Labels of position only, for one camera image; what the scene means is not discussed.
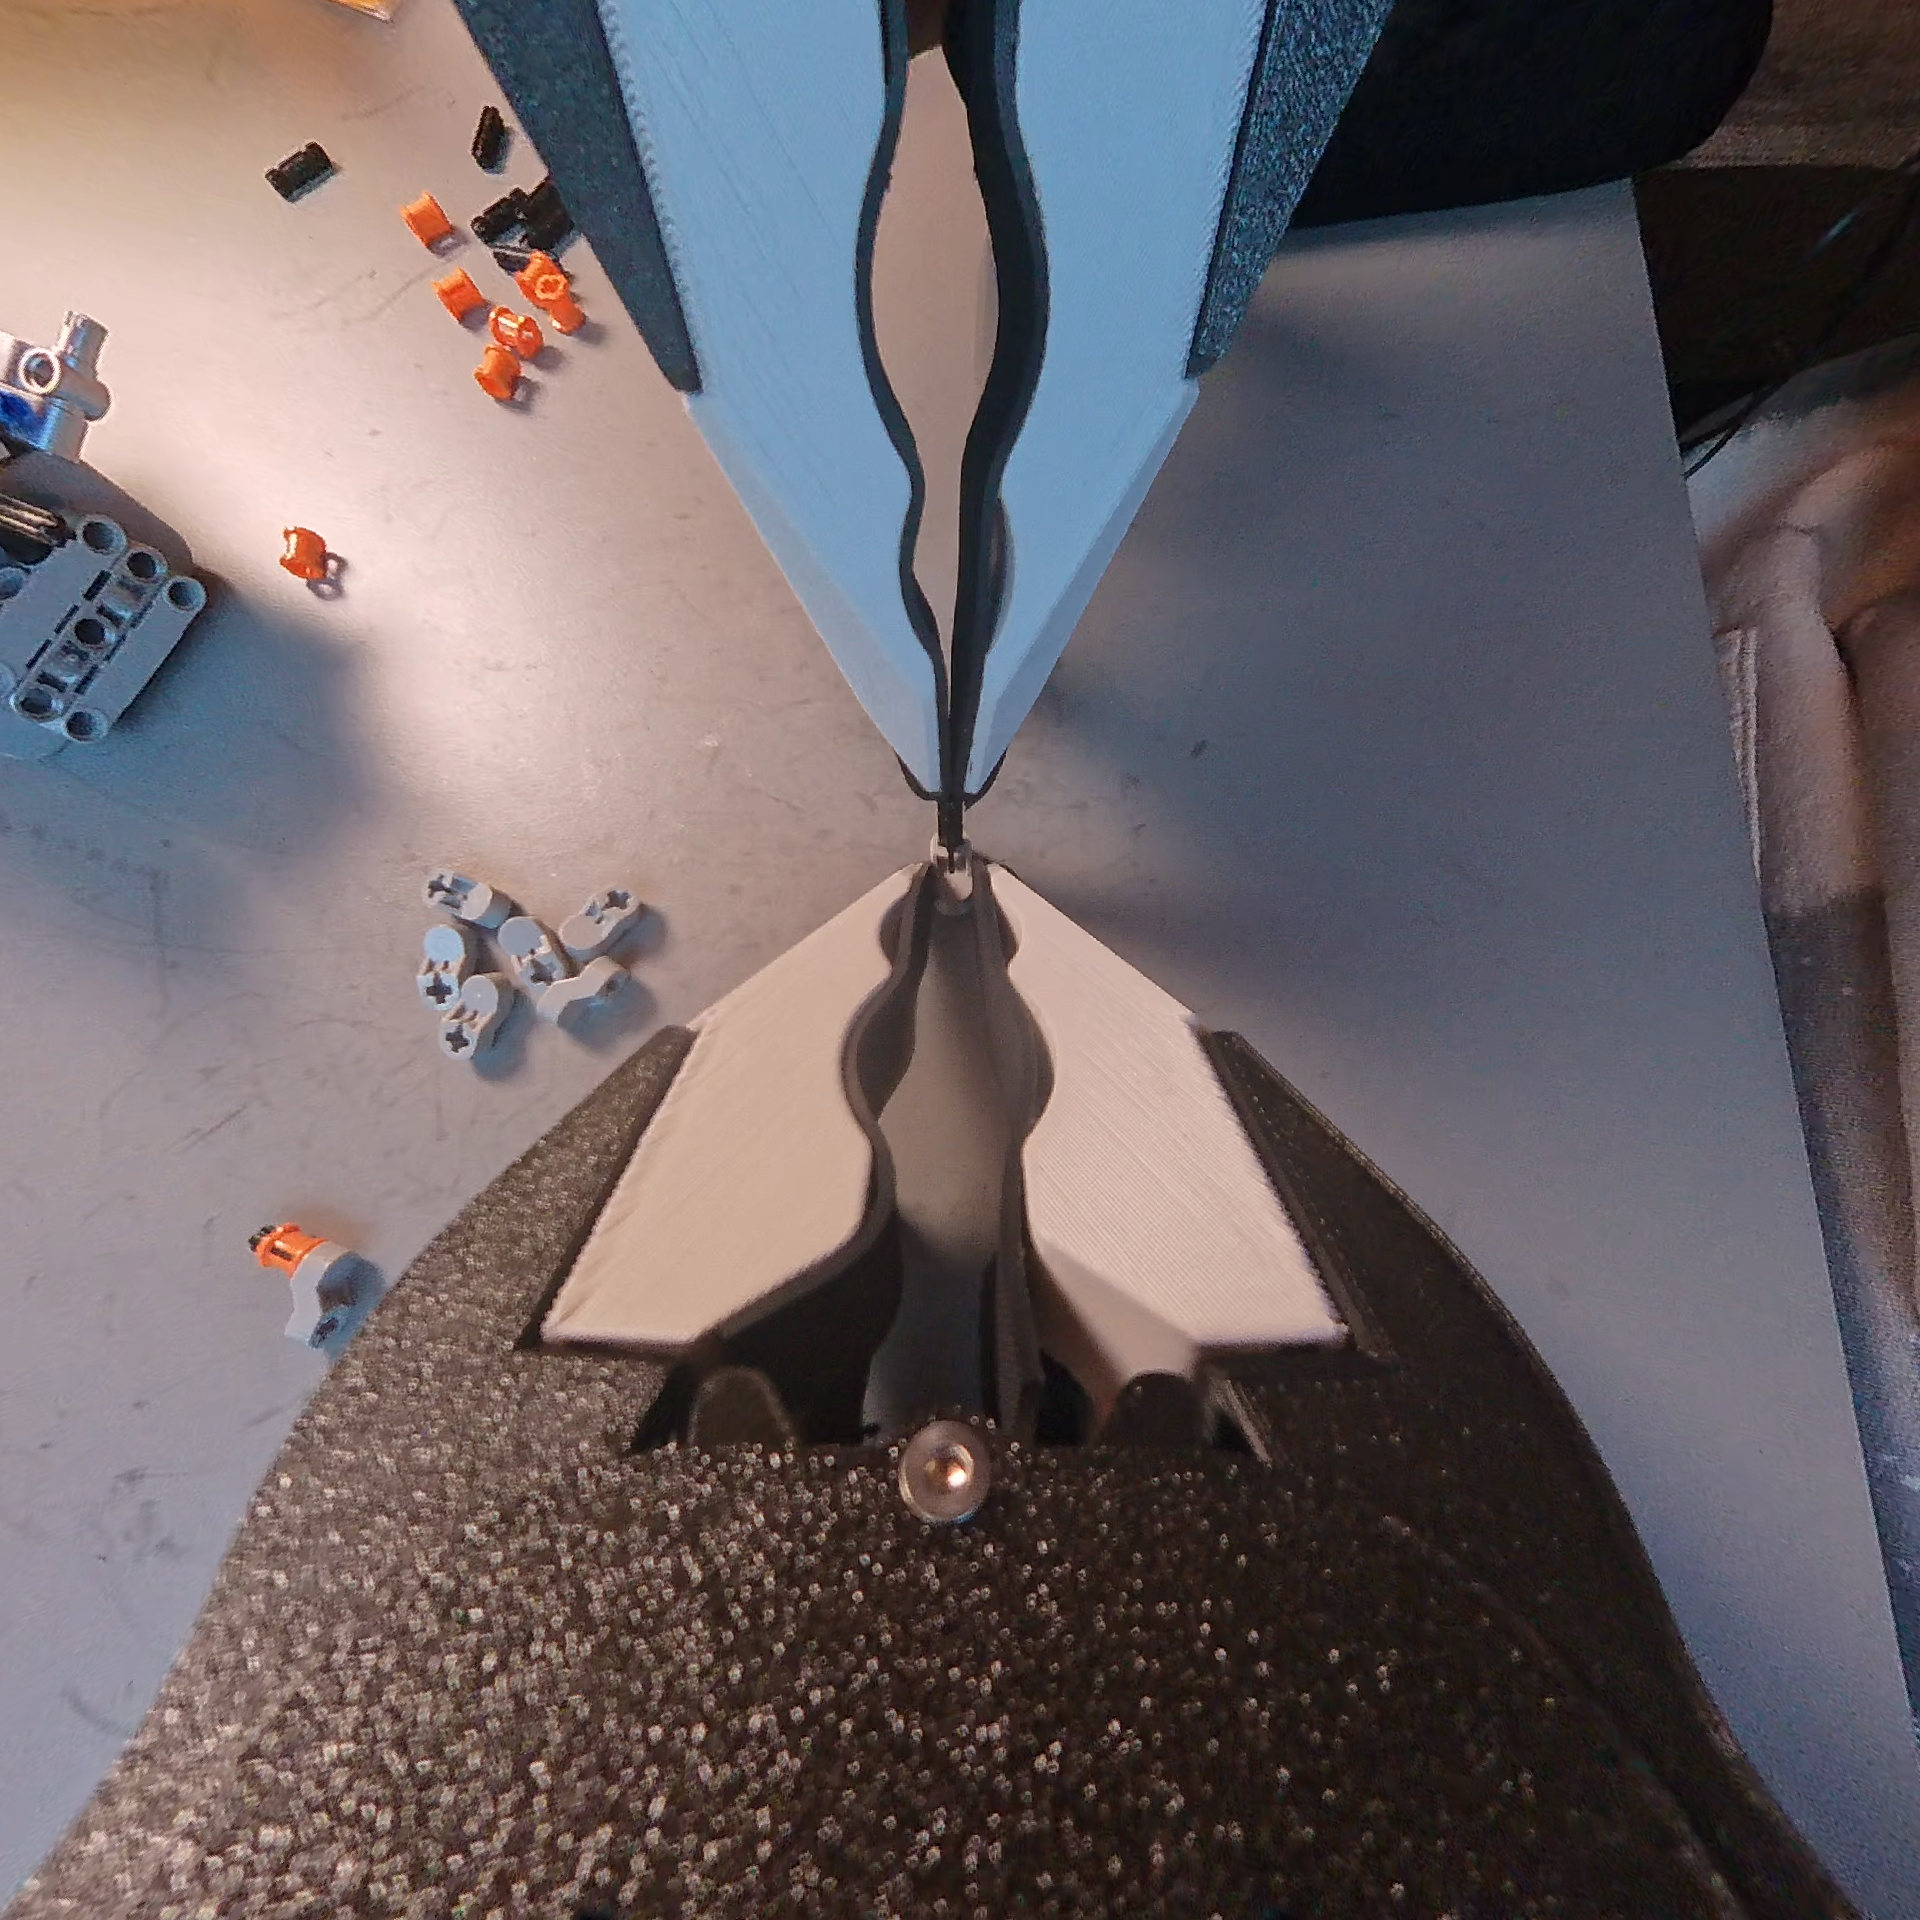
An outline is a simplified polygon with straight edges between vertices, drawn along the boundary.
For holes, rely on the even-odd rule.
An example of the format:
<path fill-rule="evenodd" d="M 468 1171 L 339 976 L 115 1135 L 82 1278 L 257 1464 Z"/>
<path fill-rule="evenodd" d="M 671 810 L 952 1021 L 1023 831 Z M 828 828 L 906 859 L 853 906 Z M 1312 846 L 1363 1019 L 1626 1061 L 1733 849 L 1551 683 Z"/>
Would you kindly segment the brick engine model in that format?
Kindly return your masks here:
<path fill-rule="evenodd" d="M 4 756 L 102 742 L 206 607 L 188 544 L 82 460 L 104 327 L 4 334 Z"/>

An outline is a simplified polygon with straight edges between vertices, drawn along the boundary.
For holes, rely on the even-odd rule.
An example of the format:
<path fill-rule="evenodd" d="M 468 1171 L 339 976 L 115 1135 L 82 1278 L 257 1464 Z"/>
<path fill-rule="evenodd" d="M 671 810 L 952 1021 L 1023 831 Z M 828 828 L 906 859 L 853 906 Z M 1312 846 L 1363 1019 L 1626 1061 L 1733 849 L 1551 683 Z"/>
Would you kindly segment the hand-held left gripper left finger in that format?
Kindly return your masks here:
<path fill-rule="evenodd" d="M 908 866 L 709 1005 L 541 1338 L 678 1357 L 874 1242 L 936 884 Z"/>

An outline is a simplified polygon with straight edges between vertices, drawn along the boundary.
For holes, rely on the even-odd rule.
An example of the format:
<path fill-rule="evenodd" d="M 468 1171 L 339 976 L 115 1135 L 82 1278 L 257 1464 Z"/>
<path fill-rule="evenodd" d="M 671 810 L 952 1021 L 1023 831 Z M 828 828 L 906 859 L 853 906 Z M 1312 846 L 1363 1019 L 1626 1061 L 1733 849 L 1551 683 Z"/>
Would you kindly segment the assembled grey orange connector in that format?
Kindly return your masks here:
<path fill-rule="evenodd" d="M 362 1253 L 293 1222 L 256 1233 L 252 1257 L 292 1288 L 283 1334 L 308 1348 L 336 1351 L 385 1294 L 385 1279 Z"/>

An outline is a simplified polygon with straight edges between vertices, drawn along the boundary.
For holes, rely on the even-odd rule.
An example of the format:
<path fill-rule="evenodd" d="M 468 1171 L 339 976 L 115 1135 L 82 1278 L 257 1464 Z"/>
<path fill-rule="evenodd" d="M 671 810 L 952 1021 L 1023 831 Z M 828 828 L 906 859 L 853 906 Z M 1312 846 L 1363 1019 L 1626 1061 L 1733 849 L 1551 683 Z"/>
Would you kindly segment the grey desk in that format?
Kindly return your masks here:
<path fill-rule="evenodd" d="M 4 3 L 4 329 L 215 599 L 4 766 L 4 1891 L 154 1703 L 328 1360 L 659 1019 L 932 828 L 624 314 L 499 408 L 398 224 L 447 3 Z M 316 142 L 336 174 L 266 174 Z M 316 599 L 283 526 L 348 563 Z M 1243 1031 L 1515 1309 L 1772 1794 L 1917 1917 L 1917 1760 L 1626 189 L 1289 245 L 981 846 Z M 651 906 L 595 1028 L 442 1055 L 427 873 Z"/>

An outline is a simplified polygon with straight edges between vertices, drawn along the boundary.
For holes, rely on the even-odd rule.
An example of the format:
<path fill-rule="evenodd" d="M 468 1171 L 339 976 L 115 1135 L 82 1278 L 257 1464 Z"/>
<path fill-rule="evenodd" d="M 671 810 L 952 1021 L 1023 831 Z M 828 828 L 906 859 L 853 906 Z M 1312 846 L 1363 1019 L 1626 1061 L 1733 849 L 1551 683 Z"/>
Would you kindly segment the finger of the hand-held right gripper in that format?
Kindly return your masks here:
<path fill-rule="evenodd" d="M 958 3 L 996 265 L 963 451 L 948 783 L 974 797 L 1035 707 L 1193 401 L 1267 3 Z"/>
<path fill-rule="evenodd" d="M 872 312 L 906 8 L 597 10 L 700 369 L 687 412 L 855 700 L 936 793 L 944 659 L 914 578 L 925 473 Z"/>

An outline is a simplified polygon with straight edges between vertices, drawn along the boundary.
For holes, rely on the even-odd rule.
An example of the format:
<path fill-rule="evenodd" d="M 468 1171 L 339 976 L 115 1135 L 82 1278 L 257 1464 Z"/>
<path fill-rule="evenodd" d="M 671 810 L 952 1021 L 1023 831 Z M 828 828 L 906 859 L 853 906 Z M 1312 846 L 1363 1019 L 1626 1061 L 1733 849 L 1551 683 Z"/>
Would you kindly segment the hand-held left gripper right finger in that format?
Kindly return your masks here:
<path fill-rule="evenodd" d="M 1014 928 L 1009 981 L 1052 1070 L 1023 1140 L 1041 1348 L 1106 1417 L 1143 1371 L 1341 1345 L 1195 1016 L 1014 873 L 978 876 Z"/>

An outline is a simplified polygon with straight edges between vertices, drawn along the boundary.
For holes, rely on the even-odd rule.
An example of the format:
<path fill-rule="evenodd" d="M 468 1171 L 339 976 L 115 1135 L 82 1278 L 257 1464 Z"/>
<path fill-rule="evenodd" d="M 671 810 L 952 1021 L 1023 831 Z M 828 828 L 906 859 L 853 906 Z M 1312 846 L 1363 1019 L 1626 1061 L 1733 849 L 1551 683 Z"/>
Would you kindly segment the cluster of orange bushes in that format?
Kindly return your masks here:
<path fill-rule="evenodd" d="M 489 301 L 468 267 L 434 279 L 442 307 L 485 348 L 474 382 L 492 401 L 517 401 L 522 374 L 541 355 L 549 329 L 572 336 L 584 327 L 572 279 L 549 253 L 517 265 L 514 282 L 527 312 Z"/>

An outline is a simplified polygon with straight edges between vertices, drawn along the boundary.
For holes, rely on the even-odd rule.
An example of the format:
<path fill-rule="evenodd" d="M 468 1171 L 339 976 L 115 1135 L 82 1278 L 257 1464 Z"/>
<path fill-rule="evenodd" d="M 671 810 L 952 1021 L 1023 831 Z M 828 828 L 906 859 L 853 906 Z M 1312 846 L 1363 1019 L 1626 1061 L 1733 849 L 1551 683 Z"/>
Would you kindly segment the pile of grey connectors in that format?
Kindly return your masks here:
<path fill-rule="evenodd" d="M 629 884 L 592 892 L 549 923 L 488 878 L 427 873 L 416 989 L 434 1019 L 442 1055 L 481 1061 L 517 1013 L 579 1031 L 604 1021 L 628 997 L 628 956 L 651 923 L 651 906 Z"/>

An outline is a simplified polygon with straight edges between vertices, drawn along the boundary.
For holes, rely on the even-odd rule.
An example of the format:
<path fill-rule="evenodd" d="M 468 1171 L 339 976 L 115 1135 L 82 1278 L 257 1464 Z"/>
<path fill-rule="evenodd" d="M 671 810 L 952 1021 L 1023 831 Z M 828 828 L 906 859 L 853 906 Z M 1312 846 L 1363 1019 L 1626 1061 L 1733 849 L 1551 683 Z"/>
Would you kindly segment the dark cloth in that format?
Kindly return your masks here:
<path fill-rule="evenodd" d="M 1296 230 L 1584 189 L 1697 146 L 1771 3 L 1397 3 Z"/>

